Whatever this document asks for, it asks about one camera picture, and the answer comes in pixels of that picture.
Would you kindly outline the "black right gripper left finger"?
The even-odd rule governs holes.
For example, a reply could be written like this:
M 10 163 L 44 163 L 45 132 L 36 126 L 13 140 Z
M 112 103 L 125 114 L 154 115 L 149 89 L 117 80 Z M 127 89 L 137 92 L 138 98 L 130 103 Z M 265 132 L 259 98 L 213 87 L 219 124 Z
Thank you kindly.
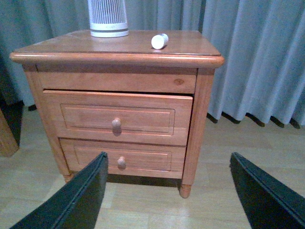
M 13 229 L 93 229 L 104 198 L 108 156 L 101 152 Z

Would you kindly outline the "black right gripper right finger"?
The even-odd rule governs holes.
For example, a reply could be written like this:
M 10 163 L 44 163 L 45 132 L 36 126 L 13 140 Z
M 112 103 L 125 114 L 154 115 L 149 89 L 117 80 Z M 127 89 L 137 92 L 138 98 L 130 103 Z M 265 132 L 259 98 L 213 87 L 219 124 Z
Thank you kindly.
M 230 169 L 235 189 L 253 229 L 303 229 L 305 198 L 234 152 Z

